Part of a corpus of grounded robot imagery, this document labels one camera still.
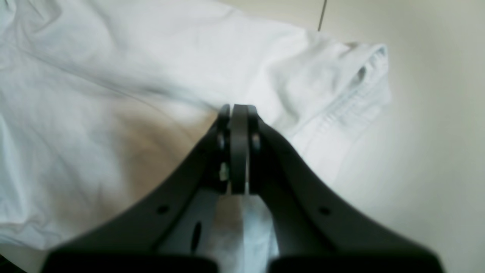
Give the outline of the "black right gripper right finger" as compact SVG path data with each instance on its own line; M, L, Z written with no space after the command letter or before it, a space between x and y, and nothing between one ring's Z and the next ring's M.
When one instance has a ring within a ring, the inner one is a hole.
M442 273L438 256L331 190L248 107L249 188L272 214L279 257L269 273Z

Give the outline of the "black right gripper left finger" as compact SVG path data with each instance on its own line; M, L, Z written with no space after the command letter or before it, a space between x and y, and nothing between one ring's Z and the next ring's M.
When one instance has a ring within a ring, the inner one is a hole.
M206 135L153 192L53 250L44 273L218 273L203 256L217 201L244 193L248 110L224 105Z

